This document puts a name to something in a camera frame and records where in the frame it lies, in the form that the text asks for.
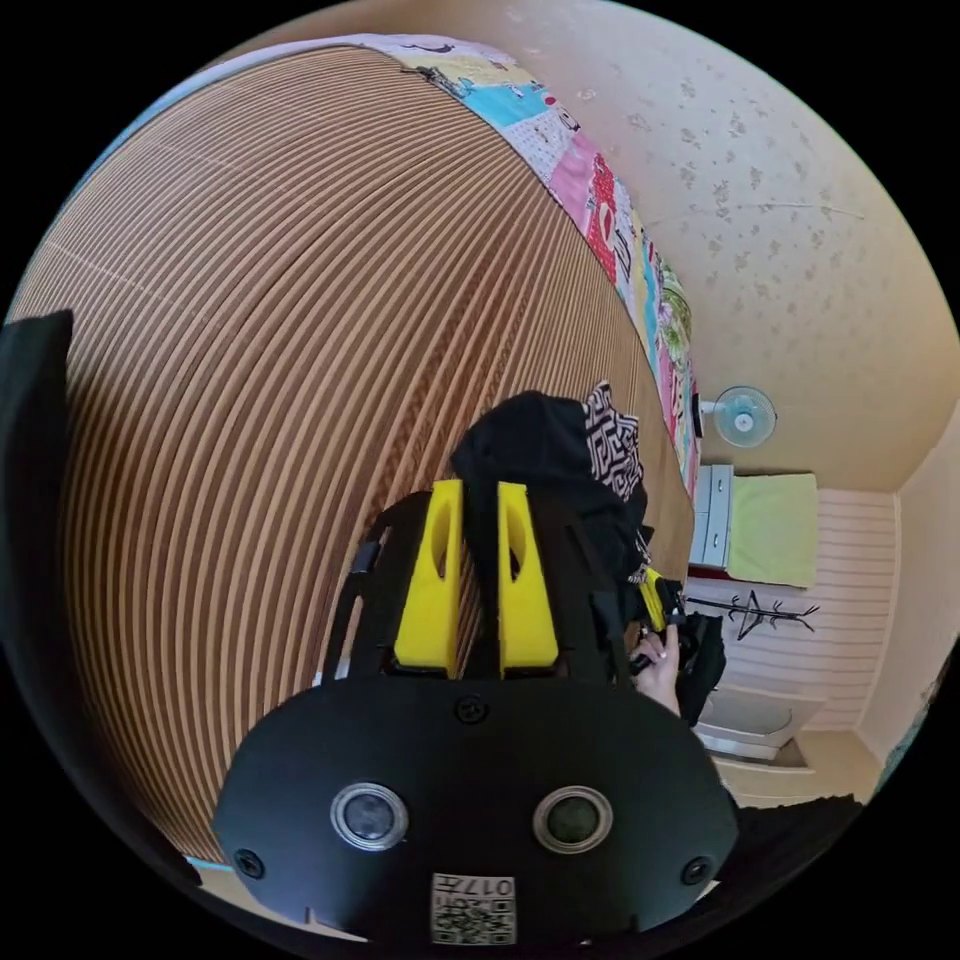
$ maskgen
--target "camera lens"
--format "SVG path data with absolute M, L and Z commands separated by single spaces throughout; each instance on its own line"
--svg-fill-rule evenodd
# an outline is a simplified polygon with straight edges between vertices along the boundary
M 407 832 L 407 808 L 388 787 L 355 783 L 330 805 L 330 820 L 340 837 L 358 850 L 389 850 Z
M 533 814 L 534 835 L 554 853 L 586 853 L 603 843 L 611 826 L 610 802 L 591 787 L 554 790 Z

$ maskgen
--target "hand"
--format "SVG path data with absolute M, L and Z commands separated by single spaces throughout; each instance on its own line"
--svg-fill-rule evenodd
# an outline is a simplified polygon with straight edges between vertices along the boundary
M 680 704 L 677 703 L 680 638 L 672 624 L 667 627 L 665 635 L 666 643 L 655 633 L 648 633 L 637 644 L 637 651 L 649 658 L 650 665 L 637 674 L 634 684 L 640 693 L 680 716 Z

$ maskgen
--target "yellow-green cloth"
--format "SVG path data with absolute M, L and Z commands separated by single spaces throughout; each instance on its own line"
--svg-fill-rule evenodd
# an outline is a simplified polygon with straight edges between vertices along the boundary
M 817 481 L 812 473 L 734 477 L 730 560 L 734 580 L 809 588 L 817 578 Z

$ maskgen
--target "wall fan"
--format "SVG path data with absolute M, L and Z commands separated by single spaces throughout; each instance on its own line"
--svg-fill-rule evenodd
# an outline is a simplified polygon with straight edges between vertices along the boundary
M 756 387 L 730 387 L 716 399 L 699 402 L 700 416 L 713 414 L 717 433 L 735 447 L 757 447 L 777 425 L 770 398 Z

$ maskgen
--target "label sticker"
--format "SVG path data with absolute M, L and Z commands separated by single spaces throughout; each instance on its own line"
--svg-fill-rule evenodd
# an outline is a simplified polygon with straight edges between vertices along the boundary
M 517 942 L 513 877 L 435 873 L 430 903 L 434 943 L 489 947 Z

